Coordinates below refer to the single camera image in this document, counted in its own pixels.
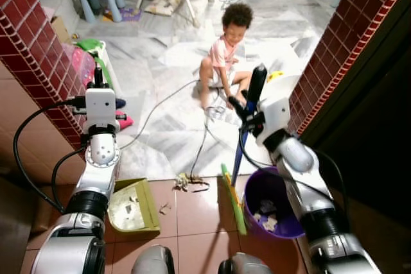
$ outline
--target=wire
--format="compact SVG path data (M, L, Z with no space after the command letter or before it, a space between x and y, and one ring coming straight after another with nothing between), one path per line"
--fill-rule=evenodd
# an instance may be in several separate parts
M319 154L319 155L322 155L323 157L325 157L333 165L335 171L337 172L337 175L338 175L339 180L340 180L342 200L343 200L343 203L344 203L344 214L347 218L347 223L349 225L349 201L348 201L347 190L345 189L345 184L344 184L344 180L342 178L340 168L338 168L337 163L327 153L324 153L323 151L320 151L320 150L314 150L314 152L316 154Z
M179 93L182 89L186 88L188 85L191 85L192 83L196 83L200 80L192 80L191 82L185 84L184 86L178 88L176 91L174 91L173 93L171 93L169 96L166 96L164 99L162 99L160 102L158 102L153 109L150 111L150 113L148 114L146 121L143 124L143 127L141 128L140 132L138 132L138 134L133 138L132 141L130 141L128 144L120 147L121 150L127 148L128 146L130 146L133 142L135 142L136 140L138 140L138 138L141 136L141 134L143 133L144 129L146 128L147 122L150 119L150 117L152 116L154 110L160 106L161 104L163 104L165 101L167 101L168 99L170 99L172 96L176 95L177 93Z
M239 142L239 144L240 144L241 150L242 150L245 158L246 158L253 166L255 166L256 168L262 169L262 167L259 166L258 164L256 164L256 162L255 162L252 158L250 158L249 155L248 155L248 153L245 151L244 143L243 143L243 140L242 140L242 138L241 138L241 136L243 135L243 132L244 132L244 128L240 128L240 129L239 129L238 142ZM299 183L299 184L302 184L302 185L306 186L307 188L311 189L312 191L315 191L316 193L318 193L318 194L320 194L321 196L325 197L327 200L329 200L331 203L333 203L333 205L334 205L336 208L338 208L337 203L336 203L330 196L328 196L326 193L320 191L319 189L316 189L315 187L312 187L312 186L310 186L310 185L308 185L307 183L304 183L304 182L302 182L302 181L295 180L295 179L293 179L293 178L291 178L291 177L289 177L289 176L280 175L280 174L278 174L278 173L273 173L273 175L278 176L278 177L280 177L280 178L282 178L283 180L286 180L286 181L288 181L288 182L291 182L291 183Z
M23 129L26 127L26 125L35 117L37 117L39 114L42 114L43 112L56 108L62 105L70 105L72 103L72 100L67 100L67 101L62 101L58 103L51 104L47 107L44 107L42 109L39 109L38 111L34 112L32 115L30 115L22 124L20 124L19 128L17 129L16 133L14 134L13 138L13 154L14 154L14 159L17 163L17 166L19 167L21 173L23 176L26 178L27 182L31 185L31 187L35 190L37 194L39 194L44 200L46 200L49 204L51 204L54 208L56 208L58 211L60 211L60 207L49 197L47 194L42 192L29 178L27 175L26 170L23 167L23 164L21 162L21 158L19 155L19 148L18 148L18 143L19 143L19 137Z
M60 199L58 198L57 195L57 188L56 188L56 177L57 177L57 172L58 169L60 168L61 164L64 163L65 160L69 159L70 157L72 157L73 155L79 154L82 151L85 150L85 146L81 147L80 149L74 150L66 155L64 155L58 162L57 164L54 166L53 168L53 174L51 175L51 190L53 191L53 197L54 200L56 201L57 205L60 207L60 212L64 213L65 208L63 207L62 203L60 202Z

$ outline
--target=pink shirt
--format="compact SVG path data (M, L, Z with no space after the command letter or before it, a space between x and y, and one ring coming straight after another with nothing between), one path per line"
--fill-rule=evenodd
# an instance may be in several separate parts
M230 44L226 41L224 35L222 35L211 46L208 57L210 57L214 68L225 67L227 71L230 71L236 50L237 45L233 47L230 46Z

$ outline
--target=child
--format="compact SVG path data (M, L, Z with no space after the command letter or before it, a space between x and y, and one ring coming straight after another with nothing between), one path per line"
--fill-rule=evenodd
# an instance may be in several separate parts
M210 87L223 88L228 99L232 96L230 86L239 83L236 98L245 104L241 91L248 89L251 72L235 72L233 64L238 62L234 58L238 43L243 39L245 31L250 27L252 20L251 8L243 3L234 3L225 9L222 18L224 34L211 46L208 57L201 61L201 107L208 107Z

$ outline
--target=purple bucket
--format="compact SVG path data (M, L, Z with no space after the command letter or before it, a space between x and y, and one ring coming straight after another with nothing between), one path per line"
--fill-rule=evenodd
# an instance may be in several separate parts
M250 232L265 239L296 239L304 235L304 230L288 201L283 180L274 173L278 173L275 167L259 169L248 179L243 195L245 224ZM277 226L273 232L262 225L267 218L262 217L259 223L253 216L259 210L261 200L270 200L277 208Z

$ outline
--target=red brick wall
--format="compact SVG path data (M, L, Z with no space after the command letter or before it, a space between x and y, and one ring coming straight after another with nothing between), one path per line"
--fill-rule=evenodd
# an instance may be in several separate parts
M0 60L40 107L85 92L39 0L0 0ZM84 118L67 107L47 116L78 148Z
M370 41L396 0L341 0L292 93L290 129L301 134Z

